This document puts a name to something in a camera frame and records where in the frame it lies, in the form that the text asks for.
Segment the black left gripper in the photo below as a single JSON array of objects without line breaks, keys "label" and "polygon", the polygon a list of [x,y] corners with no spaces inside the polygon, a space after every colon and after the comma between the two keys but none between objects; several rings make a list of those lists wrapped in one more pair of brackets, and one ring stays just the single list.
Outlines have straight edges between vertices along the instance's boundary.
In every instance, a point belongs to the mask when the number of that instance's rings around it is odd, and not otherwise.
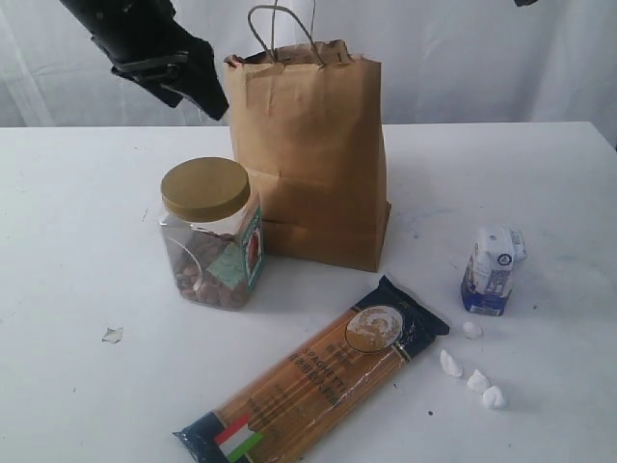
[{"label": "black left gripper", "polygon": [[214,121],[227,112],[212,46],[175,22],[170,1],[66,0],[63,6],[89,31],[114,75],[173,108],[185,97]]}]

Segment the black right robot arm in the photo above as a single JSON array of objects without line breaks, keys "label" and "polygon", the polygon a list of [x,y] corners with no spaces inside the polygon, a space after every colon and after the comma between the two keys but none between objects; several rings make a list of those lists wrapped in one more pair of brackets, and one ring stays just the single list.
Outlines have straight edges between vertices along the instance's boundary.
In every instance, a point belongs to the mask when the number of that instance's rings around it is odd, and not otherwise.
[{"label": "black right robot arm", "polygon": [[518,8],[531,6],[537,2],[538,0],[514,0],[514,3]]}]

